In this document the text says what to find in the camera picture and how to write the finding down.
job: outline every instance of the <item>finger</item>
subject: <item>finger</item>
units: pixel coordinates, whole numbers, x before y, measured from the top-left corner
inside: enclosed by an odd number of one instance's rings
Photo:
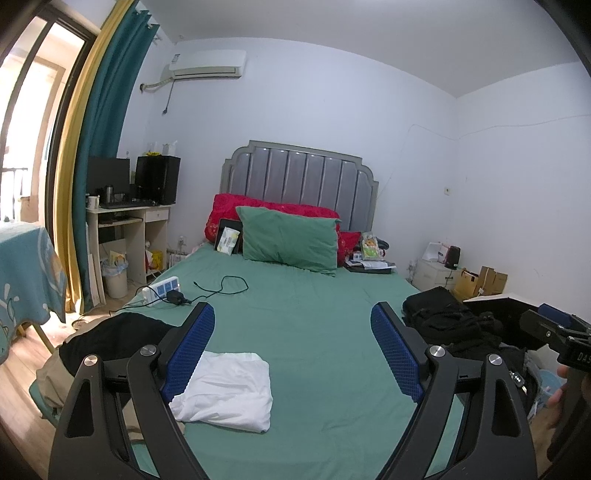
[[[555,428],[558,425],[561,416],[562,405],[560,403],[556,404],[552,408],[548,408],[548,427],[551,429]]]
[[[559,365],[556,369],[556,374],[559,377],[567,378],[569,376],[569,368],[566,365]]]
[[[548,408],[554,408],[556,405],[558,405],[558,403],[560,403],[560,399],[562,398],[563,392],[564,390],[562,388],[556,390],[546,402],[546,406]]]

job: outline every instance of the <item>computer monitor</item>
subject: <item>computer monitor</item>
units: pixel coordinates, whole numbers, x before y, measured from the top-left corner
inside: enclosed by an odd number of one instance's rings
[[[129,194],[128,158],[88,158],[86,193],[100,194],[107,185],[113,185],[114,194]]]

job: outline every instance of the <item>plastic bag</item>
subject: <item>plastic bag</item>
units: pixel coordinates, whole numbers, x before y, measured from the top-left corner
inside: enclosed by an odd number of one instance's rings
[[[361,253],[363,260],[381,260],[379,254],[378,238],[372,232],[365,232],[361,235]]]
[[[100,263],[100,274],[103,275],[103,277],[114,277],[123,272],[123,270],[125,270],[128,265],[129,264],[125,261],[120,265],[111,266],[108,264],[107,260],[103,260]]]
[[[227,255],[232,255],[234,245],[236,245],[236,242],[238,242],[238,235],[240,235],[238,230],[234,230],[233,228],[227,226],[222,232],[222,237],[220,238],[220,242],[217,245],[217,251]]]

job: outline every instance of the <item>wooden floor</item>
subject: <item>wooden floor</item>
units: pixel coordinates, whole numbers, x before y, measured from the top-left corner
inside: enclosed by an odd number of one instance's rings
[[[109,314],[128,302],[135,293],[135,287],[129,289],[124,299],[108,298],[105,307],[97,308],[85,319],[93,320]],[[72,321],[77,314],[69,314],[66,325],[57,317],[43,325],[43,331],[57,346],[74,332]],[[55,428],[41,418],[41,413],[29,396],[28,388],[35,380],[35,371],[43,366],[50,354],[33,327],[26,330],[26,338],[16,340],[8,355],[8,359],[0,365],[0,421],[11,437],[15,446],[21,451],[25,460],[43,479],[47,479],[49,456]],[[550,444],[552,430],[547,424],[547,410],[542,410],[531,426],[537,453],[538,473],[544,472],[550,463],[544,452]]]

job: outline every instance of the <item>trash can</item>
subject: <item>trash can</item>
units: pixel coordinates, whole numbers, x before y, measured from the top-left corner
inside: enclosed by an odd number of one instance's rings
[[[127,295],[127,266],[127,262],[114,267],[106,263],[100,265],[100,272],[107,284],[107,294],[112,299],[122,299]]]

